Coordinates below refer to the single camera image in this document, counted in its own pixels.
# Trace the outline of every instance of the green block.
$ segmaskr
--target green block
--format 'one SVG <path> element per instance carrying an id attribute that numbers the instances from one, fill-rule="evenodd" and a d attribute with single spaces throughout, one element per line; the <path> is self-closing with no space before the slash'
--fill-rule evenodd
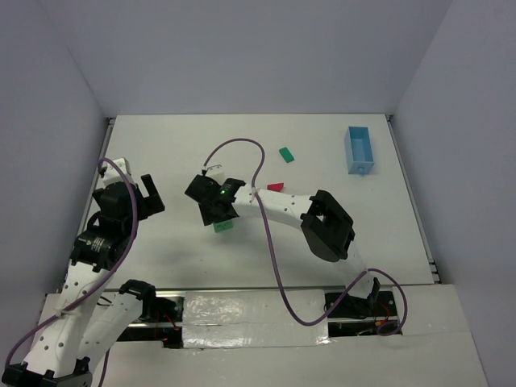
<path id="1" fill-rule="evenodd" d="M 287 163 L 293 161 L 292 153 L 290 153 L 290 150 L 287 147 L 280 149 L 280 155 L 281 157 L 283 157 L 283 160 L 285 160 L 285 162 Z"/>
<path id="2" fill-rule="evenodd" d="M 233 228 L 233 220 L 229 219 L 220 223 L 213 223 L 213 229 L 215 232 L 222 232 Z"/>

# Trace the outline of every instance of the blue bin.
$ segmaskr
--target blue bin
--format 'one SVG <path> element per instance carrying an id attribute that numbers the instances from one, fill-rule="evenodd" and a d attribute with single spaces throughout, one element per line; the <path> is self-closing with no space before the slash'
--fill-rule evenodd
<path id="1" fill-rule="evenodd" d="M 367 127 L 349 127 L 346 138 L 347 171 L 351 175 L 367 175 L 374 165 Z"/>

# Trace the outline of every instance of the red block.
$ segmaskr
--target red block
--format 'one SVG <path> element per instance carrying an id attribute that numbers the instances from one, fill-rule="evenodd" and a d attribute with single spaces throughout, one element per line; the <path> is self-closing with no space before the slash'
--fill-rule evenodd
<path id="1" fill-rule="evenodd" d="M 283 183 L 269 184 L 267 185 L 267 189 L 269 191 L 281 192 L 281 190 L 283 189 L 283 185 Z"/>

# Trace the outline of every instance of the gray wall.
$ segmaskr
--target gray wall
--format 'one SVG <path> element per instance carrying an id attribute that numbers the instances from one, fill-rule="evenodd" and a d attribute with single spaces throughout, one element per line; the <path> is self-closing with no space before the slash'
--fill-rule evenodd
<path id="1" fill-rule="evenodd" d="M 0 47 L 3 364 L 63 280 L 106 125 L 38 2 L 0 2 Z"/>
<path id="2" fill-rule="evenodd" d="M 451 0 L 41 0 L 108 115 L 394 112 Z"/>
<path id="3" fill-rule="evenodd" d="M 454 0 L 394 115 L 438 269 L 492 387 L 516 385 L 516 2 Z"/>

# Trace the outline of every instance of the plastic wrap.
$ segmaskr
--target plastic wrap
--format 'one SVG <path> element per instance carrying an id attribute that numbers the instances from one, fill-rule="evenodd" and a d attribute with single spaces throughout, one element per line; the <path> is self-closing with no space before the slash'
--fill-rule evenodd
<path id="1" fill-rule="evenodd" d="M 322 290 L 293 290 L 287 296 L 300 317 L 323 313 Z M 292 319 L 276 290 L 190 292 L 185 296 L 186 348 L 306 347 L 329 343 L 326 321 L 303 327 Z"/>

